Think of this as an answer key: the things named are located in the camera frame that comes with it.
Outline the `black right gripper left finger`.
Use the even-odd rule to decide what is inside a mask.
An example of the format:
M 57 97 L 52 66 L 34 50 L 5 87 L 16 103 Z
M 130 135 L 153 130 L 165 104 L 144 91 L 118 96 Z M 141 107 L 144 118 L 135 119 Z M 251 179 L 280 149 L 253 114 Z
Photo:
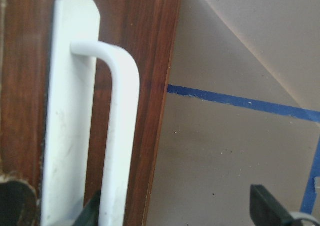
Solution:
M 74 226 L 98 226 L 101 190 L 98 190 L 91 200 L 83 208 L 79 217 L 73 223 Z

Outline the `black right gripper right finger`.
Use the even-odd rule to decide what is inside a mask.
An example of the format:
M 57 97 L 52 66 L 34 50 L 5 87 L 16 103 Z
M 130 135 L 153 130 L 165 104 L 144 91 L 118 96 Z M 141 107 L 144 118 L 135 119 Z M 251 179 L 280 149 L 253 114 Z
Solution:
M 260 184 L 250 186 L 249 213 L 255 226 L 290 226 L 294 218 Z

